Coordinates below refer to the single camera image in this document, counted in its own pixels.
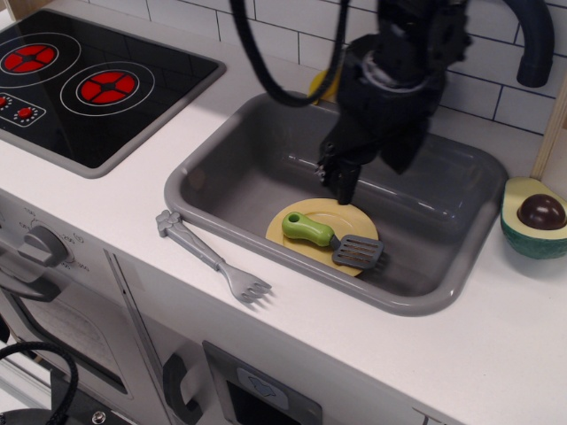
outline black stovetop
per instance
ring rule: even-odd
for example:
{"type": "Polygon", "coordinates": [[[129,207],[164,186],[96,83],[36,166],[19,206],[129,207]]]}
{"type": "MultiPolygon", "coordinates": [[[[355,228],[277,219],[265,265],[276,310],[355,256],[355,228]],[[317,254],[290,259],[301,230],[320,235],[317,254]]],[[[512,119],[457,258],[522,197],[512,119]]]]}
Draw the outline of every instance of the black stovetop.
{"type": "Polygon", "coordinates": [[[0,33],[0,138],[98,177],[224,69],[209,58],[39,11],[0,33]]]}

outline white tile wall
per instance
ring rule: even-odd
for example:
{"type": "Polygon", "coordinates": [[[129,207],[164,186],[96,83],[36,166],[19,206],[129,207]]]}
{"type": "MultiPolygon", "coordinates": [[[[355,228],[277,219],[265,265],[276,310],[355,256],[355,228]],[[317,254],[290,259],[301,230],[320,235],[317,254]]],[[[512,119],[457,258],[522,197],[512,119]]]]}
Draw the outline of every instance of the white tile wall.
{"type": "MultiPolygon", "coordinates": [[[[88,0],[145,19],[239,44],[229,0],[88,0]]],[[[305,66],[329,64],[340,0],[245,0],[260,50],[305,66]]],[[[346,41],[377,31],[377,0],[351,0],[346,41]]],[[[542,134],[567,72],[567,0],[548,0],[555,25],[549,83],[528,89],[516,81],[524,38],[503,0],[470,0],[466,60],[447,75],[441,104],[542,134]]]]}

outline yellow object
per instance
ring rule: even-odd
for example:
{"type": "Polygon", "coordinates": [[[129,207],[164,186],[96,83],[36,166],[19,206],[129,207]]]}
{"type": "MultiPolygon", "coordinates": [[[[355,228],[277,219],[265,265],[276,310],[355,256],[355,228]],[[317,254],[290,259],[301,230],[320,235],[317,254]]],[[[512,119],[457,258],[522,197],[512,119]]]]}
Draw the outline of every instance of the yellow object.
{"type": "MultiPolygon", "coordinates": [[[[324,80],[325,75],[327,75],[327,71],[319,72],[311,81],[311,85],[309,86],[309,96],[311,96],[317,88],[321,85],[321,82],[324,80]]],[[[329,102],[335,102],[335,95],[338,91],[338,82],[340,80],[340,70],[337,72],[335,76],[335,80],[331,83],[330,87],[325,91],[325,93],[321,96],[322,100],[327,100],[329,102]]]]}
{"type": "Polygon", "coordinates": [[[354,205],[339,205],[335,199],[306,199],[285,207],[270,222],[266,231],[266,238],[272,242],[279,243],[286,248],[351,276],[361,273],[361,270],[358,268],[335,264],[332,260],[333,250],[330,247],[321,248],[309,241],[289,239],[284,236],[282,222],[285,216],[292,212],[305,214],[311,220],[330,226],[335,231],[338,239],[342,239],[345,235],[378,239],[376,226],[374,226],[368,215],[354,205]]]}

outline gray sink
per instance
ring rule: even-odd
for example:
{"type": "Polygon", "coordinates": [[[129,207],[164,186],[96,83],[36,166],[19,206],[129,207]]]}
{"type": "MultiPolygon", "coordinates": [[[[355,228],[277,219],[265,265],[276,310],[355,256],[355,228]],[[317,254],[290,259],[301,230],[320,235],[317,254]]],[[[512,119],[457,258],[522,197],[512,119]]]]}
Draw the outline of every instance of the gray sink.
{"type": "Polygon", "coordinates": [[[363,167],[353,205],[372,219],[385,248],[379,265],[357,277],[264,237],[286,206],[332,197],[315,164],[337,117],[325,106],[295,109],[255,97],[173,171],[167,206],[189,223],[387,312],[417,316],[445,308],[466,283],[508,179],[478,149],[429,135],[402,175],[380,159],[363,167]]]}

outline toy spatula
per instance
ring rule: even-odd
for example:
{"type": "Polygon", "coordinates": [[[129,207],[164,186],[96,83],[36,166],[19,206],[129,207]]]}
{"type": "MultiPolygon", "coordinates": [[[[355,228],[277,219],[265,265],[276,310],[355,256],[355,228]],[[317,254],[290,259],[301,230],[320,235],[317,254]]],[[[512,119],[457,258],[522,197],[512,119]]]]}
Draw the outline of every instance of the toy spatula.
{"type": "Polygon", "coordinates": [[[384,244],[377,239],[346,235],[339,240],[330,226],[313,221],[300,212],[290,212],[285,216],[282,231],[290,239],[303,239],[322,247],[330,246],[334,263],[360,270],[374,268],[384,250],[384,244]]]}

